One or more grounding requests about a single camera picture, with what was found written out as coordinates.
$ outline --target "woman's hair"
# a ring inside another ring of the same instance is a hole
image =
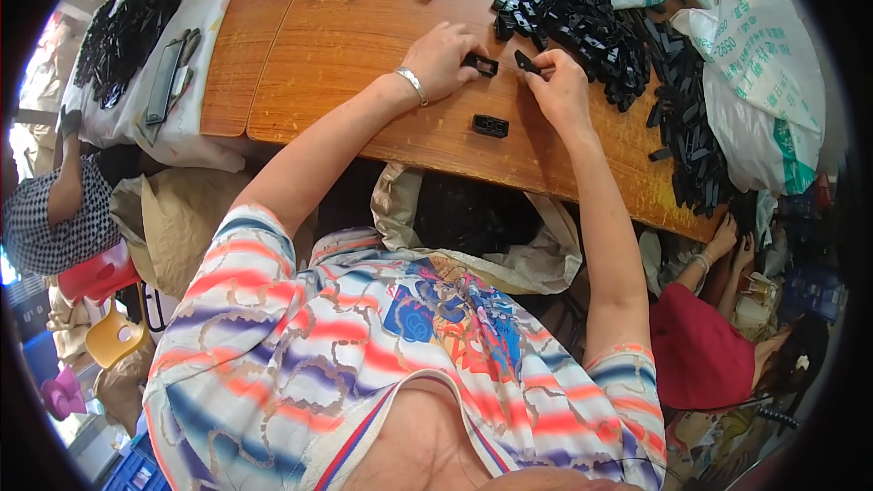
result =
[[[781,396],[804,391],[822,368],[830,338],[827,323],[816,314],[806,314],[789,326],[785,343],[764,364],[756,394]]]

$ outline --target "red stool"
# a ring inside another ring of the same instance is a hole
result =
[[[91,260],[58,275],[58,289],[71,307],[87,298],[100,306],[116,291],[140,281],[124,239]]]

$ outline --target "person in red shirt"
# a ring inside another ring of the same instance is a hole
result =
[[[732,326],[739,278],[754,259],[751,235],[742,240],[718,308],[694,296],[712,263],[730,253],[736,242],[736,221],[728,213],[709,245],[651,306],[649,325],[662,406],[723,411],[759,394],[804,390],[822,367],[828,329],[816,315],[802,316],[759,344]]]

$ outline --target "woman's hand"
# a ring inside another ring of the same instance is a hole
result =
[[[752,234],[743,237],[742,243],[739,245],[739,252],[733,261],[733,269],[739,271],[749,265],[750,261],[755,259],[755,238]]]
[[[722,256],[731,252],[733,246],[737,243],[737,222],[733,219],[731,213],[726,213],[725,219],[721,222],[715,237],[712,238],[709,245],[704,248],[704,253],[712,258],[715,262]]]
[[[479,72],[473,67],[461,66],[470,52],[488,56],[482,41],[471,35],[466,25],[442,21],[412,45],[401,65],[416,75],[424,96],[436,101],[479,78]]]
[[[559,135],[572,129],[592,130],[588,114],[588,78],[582,67],[562,49],[550,49],[532,59],[542,75],[523,74],[540,110]]]

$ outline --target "red shirt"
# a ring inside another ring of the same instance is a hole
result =
[[[715,411],[751,398],[755,344],[712,305],[673,282],[651,306],[649,323],[662,405]]]

